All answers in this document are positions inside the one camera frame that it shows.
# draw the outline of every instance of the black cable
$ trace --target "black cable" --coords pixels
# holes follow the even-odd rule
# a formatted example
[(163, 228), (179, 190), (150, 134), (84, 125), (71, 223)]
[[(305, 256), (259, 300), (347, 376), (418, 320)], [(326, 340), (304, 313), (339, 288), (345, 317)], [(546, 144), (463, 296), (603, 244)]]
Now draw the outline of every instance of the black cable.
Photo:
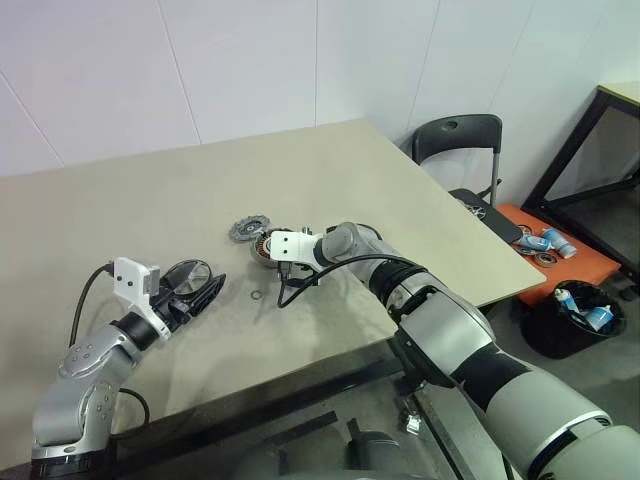
[(507, 480), (514, 480), (513, 469), (511, 468), (509, 460), (507, 460), (507, 457), (504, 455), (502, 455), (502, 463), (504, 464), (504, 471), (507, 474)]
[[(87, 299), (87, 294), (89, 293), (89, 289), (96, 278), (102, 273), (107, 272), (113, 275), (113, 263), (106, 263), (98, 268), (95, 272), (91, 274), (91, 276), (87, 279), (84, 287), (82, 288), (82, 293), (80, 293), (80, 298), (78, 299), (78, 303), (76, 305), (76, 312), (73, 315), (73, 324), (71, 325), (71, 335), (69, 336), (69, 348), (71, 348), (76, 343), (76, 337), (78, 336), (78, 326), (80, 325), (80, 315), (82, 314), (82, 307), (84, 306), (84, 301)], [(118, 390), (120, 393), (124, 393), (126, 395), (131, 395), (136, 400), (140, 402), (142, 405), (142, 410), (144, 411), (144, 420), (142, 425), (139, 427), (132, 428), (127, 430), (126, 432), (117, 433), (111, 435), (111, 438), (116, 440), (124, 440), (126, 438), (131, 438), (134, 435), (137, 435), (142, 430), (144, 430), (147, 425), (149, 425), (149, 420), (151, 419), (151, 412), (149, 410), (149, 404), (144, 399), (142, 395), (140, 395), (135, 390), (131, 390), (130, 388), (121, 388)]]
[(400, 262), (400, 263), (404, 263), (406, 265), (417, 265), (416, 263), (412, 262), (411, 260), (407, 260), (406, 258), (403, 257), (398, 257), (395, 255), (387, 255), (385, 253), (372, 253), (372, 254), (368, 254), (368, 255), (359, 255), (357, 257), (351, 257), (351, 258), (347, 258), (346, 260), (342, 260), (338, 263), (334, 263), (330, 266), (328, 266), (326, 269), (324, 269), (323, 271), (319, 272), (319, 273), (314, 273), (313, 275), (308, 276), (305, 280), (304, 283), (302, 284), (302, 286), (296, 290), (294, 293), (291, 294), (291, 296), (289, 298), (287, 298), (285, 301), (283, 301), (283, 297), (284, 297), (284, 290), (286, 287), (286, 275), (282, 275), (282, 263), (285, 262), (279, 262), (278, 263), (278, 271), (281, 274), (281, 284), (280, 284), (280, 294), (278, 295), (278, 307), (279, 308), (284, 308), (287, 305), (289, 305), (291, 302), (293, 302), (298, 295), (300, 295), (302, 292), (304, 292), (307, 288), (309, 288), (311, 285), (314, 285), (318, 282), (318, 280), (320, 280), (322, 277), (324, 277), (325, 275), (328, 275), (329, 273), (333, 272), (334, 270), (340, 268), (340, 267), (344, 267), (345, 265), (348, 265), (350, 263), (354, 263), (354, 262), (361, 262), (363, 260), (392, 260), (394, 262)]
[(84, 301), (87, 298), (87, 294), (89, 293), (89, 289), (91, 285), (98, 278), (102, 272), (107, 272), (112, 268), (110, 263), (107, 263), (100, 268), (98, 268), (95, 272), (91, 274), (87, 282), (84, 284), (84, 288), (82, 289), (82, 293), (80, 294), (80, 298), (78, 299), (78, 304), (76, 305), (76, 313), (73, 315), (73, 323), (71, 324), (71, 335), (69, 336), (69, 348), (76, 343), (76, 337), (78, 336), (78, 325), (80, 325), (80, 314), (82, 313), (82, 307), (84, 306)]
[(119, 392), (126, 395), (131, 395), (133, 398), (138, 400), (138, 402), (140, 402), (140, 405), (142, 405), (142, 410), (144, 410), (144, 420), (142, 421), (142, 425), (138, 427), (134, 427), (130, 430), (127, 430), (126, 432), (111, 434), (111, 438), (113, 438), (114, 440), (124, 440), (126, 438), (131, 438), (138, 435), (139, 433), (142, 433), (142, 431), (149, 425), (149, 420), (151, 419), (149, 404), (142, 395), (140, 395), (135, 390), (131, 390), (130, 388), (121, 388)]

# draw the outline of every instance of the gear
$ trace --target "gear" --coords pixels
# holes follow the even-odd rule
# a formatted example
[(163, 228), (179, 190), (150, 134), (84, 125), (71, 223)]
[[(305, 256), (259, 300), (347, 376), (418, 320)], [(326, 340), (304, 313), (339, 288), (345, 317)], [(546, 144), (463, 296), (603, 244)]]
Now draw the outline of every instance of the gear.
[(271, 221), (264, 215), (252, 215), (233, 224), (229, 237), (234, 242), (248, 242), (266, 232)]

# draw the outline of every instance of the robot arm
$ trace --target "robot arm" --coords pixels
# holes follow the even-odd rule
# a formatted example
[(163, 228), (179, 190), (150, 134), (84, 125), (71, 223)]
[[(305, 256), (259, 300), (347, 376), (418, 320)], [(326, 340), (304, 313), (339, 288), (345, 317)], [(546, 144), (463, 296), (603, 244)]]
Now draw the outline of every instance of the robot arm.
[[(320, 272), (361, 255), (398, 255), (377, 233), (343, 223), (324, 235), (274, 231), (270, 256)], [(634, 478), (640, 436), (556, 377), (502, 351), (484, 316), (425, 268), (367, 259), (349, 268), (397, 323), (396, 337), (431, 383), (458, 388), (524, 478)]]
[(93, 478), (104, 471), (118, 389), (144, 352), (198, 315), (225, 281), (199, 260), (160, 278), (158, 267), (123, 257), (115, 260), (113, 277), (129, 313), (72, 345), (58, 367), (33, 418), (32, 478)]

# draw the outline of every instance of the black trash bin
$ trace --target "black trash bin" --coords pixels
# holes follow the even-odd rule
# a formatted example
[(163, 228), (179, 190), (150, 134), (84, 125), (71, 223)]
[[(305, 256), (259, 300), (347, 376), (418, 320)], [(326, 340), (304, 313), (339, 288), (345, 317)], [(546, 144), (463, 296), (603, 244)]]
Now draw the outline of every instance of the black trash bin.
[(575, 317), (581, 316), (569, 311), (551, 293), (520, 324), (522, 336), (538, 353), (549, 358), (565, 358), (624, 331), (626, 321), (620, 305), (604, 290), (579, 280), (566, 280), (555, 288), (571, 292), (580, 310), (610, 305), (613, 319), (596, 332), (580, 323)]

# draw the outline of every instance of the white wall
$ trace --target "white wall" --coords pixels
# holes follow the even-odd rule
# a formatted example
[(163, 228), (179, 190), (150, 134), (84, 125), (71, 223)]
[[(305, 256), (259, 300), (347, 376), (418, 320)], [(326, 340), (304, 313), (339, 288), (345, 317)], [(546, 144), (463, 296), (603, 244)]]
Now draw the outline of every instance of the white wall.
[[(520, 202), (603, 81), (640, 78), (640, 0), (3, 0), (0, 176), (367, 116), (504, 121)], [(442, 154), (447, 188), (489, 156)], [(453, 157), (453, 161), (444, 161)]]

